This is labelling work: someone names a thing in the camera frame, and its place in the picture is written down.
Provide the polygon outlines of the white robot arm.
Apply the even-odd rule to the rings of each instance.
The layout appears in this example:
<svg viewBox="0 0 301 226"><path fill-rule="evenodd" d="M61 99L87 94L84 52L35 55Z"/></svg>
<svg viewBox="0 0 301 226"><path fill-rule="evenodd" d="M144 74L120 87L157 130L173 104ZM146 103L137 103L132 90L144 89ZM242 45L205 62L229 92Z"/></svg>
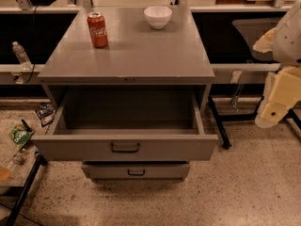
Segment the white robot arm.
<svg viewBox="0 0 301 226"><path fill-rule="evenodd" d="M255 124L260 128L277 125L301 100L301 1L295 2L275 28L253 45L257 52L271 52L280 63L277 73L268 73L263 100Z"/></svg>

